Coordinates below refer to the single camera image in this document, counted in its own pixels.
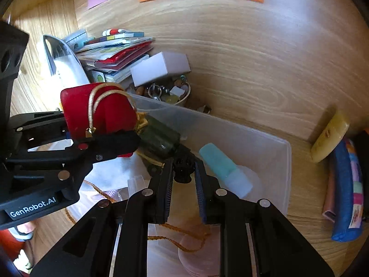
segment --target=metal rivet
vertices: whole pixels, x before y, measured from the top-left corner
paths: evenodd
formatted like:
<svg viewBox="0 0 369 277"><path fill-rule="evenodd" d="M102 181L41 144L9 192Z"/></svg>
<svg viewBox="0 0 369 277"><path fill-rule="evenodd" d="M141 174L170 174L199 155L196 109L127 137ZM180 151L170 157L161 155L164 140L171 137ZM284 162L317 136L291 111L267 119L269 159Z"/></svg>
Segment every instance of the metal rivet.
<svg viewBox="0 0 369 277"><path fill-rule="evenodd" d="M260 206L262 207L269 207L271 205L270 201L267 199L262 199L259 201Z"/></svg>
<svg viewBox="0 0 369 277"><path fill-rule="evenodd" d="M108 199L104 199L104 200L100 200L97 205L101 208L105 208L109 206L109 200Z"/></svg>
<svg viewBox="0 0 369 277"><path fill-rule="evenodd" d="M218 188L215 193L218 195L218 196L225 196L227 194L227 190L225 190L224 188Z"/></svg>
<svg viewBox="0 0 369 277"><path fill-rule="evenodd" d="M80 150L86 150L89 147L85 142L82 142L78 145L78 149Z"/></svg>
<svg viewBox="0 0 369 277"><path fill-rule="evenodd" d="M151 196L153 193L154 193L154 192L153 192L151 189L149 189L149 188L145 188L145 189L141 192L141 194L143 194L145 197L147 197L147 196Z"/></svg>
<svg viewBox="0 0 369 277"><path fill-rule="evenodd" d="M71 176L71 174L66 170L60 171L58 173L58 178L60 180L67 180L70 176Z"/></svg>

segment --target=white plastic container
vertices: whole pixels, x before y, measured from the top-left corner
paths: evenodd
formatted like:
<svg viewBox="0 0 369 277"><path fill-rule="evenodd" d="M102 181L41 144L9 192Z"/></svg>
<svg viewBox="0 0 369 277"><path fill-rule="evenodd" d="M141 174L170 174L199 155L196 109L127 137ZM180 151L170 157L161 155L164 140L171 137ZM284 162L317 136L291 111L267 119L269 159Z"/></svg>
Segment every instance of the white plastic container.
<svg viewBox="0 0 369 277"><path fill-rule="evenodd" d="M178 131L186 139L183 144L193 152L212 142L237 165L257 173L263 183L264 198L287 214L292 158L288 141L187 108L137 95L133 98L139 111L148 112Z"/></svg>

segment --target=white box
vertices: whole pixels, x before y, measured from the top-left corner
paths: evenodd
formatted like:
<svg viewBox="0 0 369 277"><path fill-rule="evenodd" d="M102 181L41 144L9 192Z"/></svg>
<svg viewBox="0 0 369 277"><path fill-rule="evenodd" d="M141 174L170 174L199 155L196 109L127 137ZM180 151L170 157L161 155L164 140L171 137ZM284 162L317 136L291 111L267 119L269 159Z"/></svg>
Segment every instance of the white box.
<svg viewBox="0 0 369 277"><path fill-rule="evenodd" d="M181 75L190 72L187 56L176 52L160 52L151 56L131 69L135 86L165 76Z"/></svg>

